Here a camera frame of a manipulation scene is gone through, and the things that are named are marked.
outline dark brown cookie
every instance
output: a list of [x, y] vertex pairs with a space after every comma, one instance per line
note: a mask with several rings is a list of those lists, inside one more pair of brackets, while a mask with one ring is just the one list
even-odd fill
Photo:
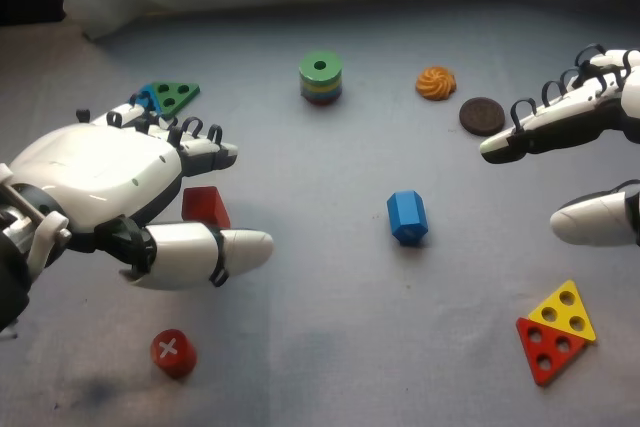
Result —
[[497, 134], [504, 127], [504, 110], [495, 100], [474, 97], [462, 104], [460, 123], [467, 132], [489, 137]]

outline gray tablecloth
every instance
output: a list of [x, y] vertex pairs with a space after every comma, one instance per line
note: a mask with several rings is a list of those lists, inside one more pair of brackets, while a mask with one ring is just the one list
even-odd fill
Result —
[[[549, 216], [637, 177], [640, 148], [607, 132], [494, 166], [458, 124], [470, 97], [539, 99], [594, 41], [638, 46], [640, 28], [443, 1], [150, 19], [97, 44], [69, 23], [0, 30], [2, 159], [78, 108], [198, 82], [183, 117], [222, 125], [240, 155], [185, 186], [218, 186], [234, 226], [276, 241], [258, 271], [188, 293], [136, 290], [106, 254], [67, 252], [35, 284], [20, 337], [0, 342], [0, 425], [638, 425], [640, 252], [563, 244]], [[298, 92], [318, 48], [344, 62], [344, 94], [324, 109]], [[434, 64], [458, 80], [446, 102], [414, 91]], [[424, 199], [423, 249], [389, 232], [386, 200], [404, 189]], [[179, 219], [180, 201], [160, 219]], [[515, 321], [569, 278], [598, 342], [542, 390]], [[182, 382], [149, 358], [167, 328], [199, 354]]]

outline yellow ring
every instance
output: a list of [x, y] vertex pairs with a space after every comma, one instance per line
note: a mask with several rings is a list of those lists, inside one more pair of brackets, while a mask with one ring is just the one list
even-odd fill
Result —
[[300, 86], [307, 89], [309, 92], [316, 92], [318, 94], [322, 94], [324, 92], [330, 92], [333, 89], [337, 88], [340, 83], [342, 82], [342, 77], [340, 77], [338, 80], [336, 80], [333, 84], [331, 85], [313, 85], [310, 84], [309, 82], [305, 82], [304, 80], [300, 79]]

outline red triangle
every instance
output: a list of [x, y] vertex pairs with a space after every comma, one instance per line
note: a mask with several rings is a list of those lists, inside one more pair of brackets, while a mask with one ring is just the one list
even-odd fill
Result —
[[222, 197], [215, 187], [192, 187], [184, 189], [182, 197], [182, 220], [192, 220], [230, 229], [231, 221]]
[[[533, 380], [540, 386], [551, 382], [567, 364], [582, 351], [586, 341], [582, 337], [520, 318], [516, 322], [524, 353], [529, 361]], [[547, 370], [541, 365], [547, 364]]]

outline white robotic hand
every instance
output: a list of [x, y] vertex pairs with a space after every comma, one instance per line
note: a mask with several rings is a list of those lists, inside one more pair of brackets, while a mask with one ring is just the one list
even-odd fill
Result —
[[182, 179], [235, 163], [200, 119], [167, 124], [133, 96], [90, 122], [41, 137], [9, 167], [0, 164], [0, 330], [28, 303], [31, 283], [65, 248], [103, 250], [129, 264], [139, 287], [174, 290], [262, 265], [273, 240], [254, 230], [220, 230], [201, 222], [150, 224], [180, 193]]
[[[584, 52], [598, 55], [581, 62]], [[569, 72], [575, 72], [565, 85]], [[560, 95], [548, 98], [556, 85]], [[526, 102], [532, 113], [519, 119], [516, 107]], [[640, 143], [640, 51], [605, 50], [599, 44], [583, 49], [575, 67], [565, 71], [559, 81], [542, 88], [542, 104], [520, 99], [511, 107], [514, 127], [490, 137], [480, 145], [487, 162], [502, 164], [565, 149], [597, 139], [607, 129], [621, 130], [628, 140]], [[637, 189], [631, 180], [610, 191], [596, 192], [565, 204], [551, 217], [551, 228], [563, 241], [579, 245], [640, 245], [640, 211]]]

